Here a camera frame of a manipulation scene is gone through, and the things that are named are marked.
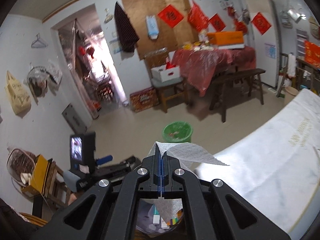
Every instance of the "paper cup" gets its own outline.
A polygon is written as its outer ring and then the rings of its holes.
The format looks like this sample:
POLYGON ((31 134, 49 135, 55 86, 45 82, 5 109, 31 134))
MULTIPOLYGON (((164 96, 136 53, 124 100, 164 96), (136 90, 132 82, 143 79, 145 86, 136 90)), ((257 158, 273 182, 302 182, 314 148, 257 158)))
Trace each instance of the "paper cup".
POLYGON ((21 173, 20 174, 21 182, 23 185, 26 185, 27 183, 30 183, 31 174, 30 173, 21 173))

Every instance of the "plastic bucket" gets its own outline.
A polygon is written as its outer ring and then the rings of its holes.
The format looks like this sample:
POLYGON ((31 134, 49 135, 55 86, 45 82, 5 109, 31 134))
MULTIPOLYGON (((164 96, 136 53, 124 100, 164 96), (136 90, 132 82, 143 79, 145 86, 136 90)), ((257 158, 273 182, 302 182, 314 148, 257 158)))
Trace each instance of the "plastic bucket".
POLYGON ((162 137, 165 142, 169 143, 191 142, 192 133, 193 128, 189 123, 173 122, 163 129, 162 137))
POLYGON ((299 91, 293 87, 286 87, 284 88, 284 90, 285 90, 284 105, 286 106, 287 104, 290 103, 290 101, 292 101, 299 94, 299 91))

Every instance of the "doorway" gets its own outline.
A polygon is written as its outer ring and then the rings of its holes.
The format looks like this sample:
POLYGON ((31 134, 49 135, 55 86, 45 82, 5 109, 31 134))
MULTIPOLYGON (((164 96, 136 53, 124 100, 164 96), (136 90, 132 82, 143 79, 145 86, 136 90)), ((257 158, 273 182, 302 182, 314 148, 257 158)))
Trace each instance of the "doorway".
POLYGON ((95 6, 77 12, 58 32, 68 68, 92 117, 127 106, 95 6))

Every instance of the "refrigerator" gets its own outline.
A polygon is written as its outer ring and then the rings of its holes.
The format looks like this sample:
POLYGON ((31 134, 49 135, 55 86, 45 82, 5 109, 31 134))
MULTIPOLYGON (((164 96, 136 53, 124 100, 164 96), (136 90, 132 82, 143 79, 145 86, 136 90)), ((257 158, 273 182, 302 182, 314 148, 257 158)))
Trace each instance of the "refrigerator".
POLYGON ((252 24, 257 68, 266 71, 261 75, 261 81, 275 88, 278 83, 281 44, 274 3, 272 0, 246 0, 246 3, 252 24))

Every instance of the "brown towel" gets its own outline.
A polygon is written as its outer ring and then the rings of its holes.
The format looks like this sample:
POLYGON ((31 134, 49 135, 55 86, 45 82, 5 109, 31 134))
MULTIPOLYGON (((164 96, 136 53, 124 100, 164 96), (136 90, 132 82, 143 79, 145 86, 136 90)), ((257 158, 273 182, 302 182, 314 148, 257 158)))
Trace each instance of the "brown towel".
POLYGON ((138 42, 139 37, 118 2, 116 2, 115 7, 115 21, 123 51, 134 52, 134 46, 138 42))

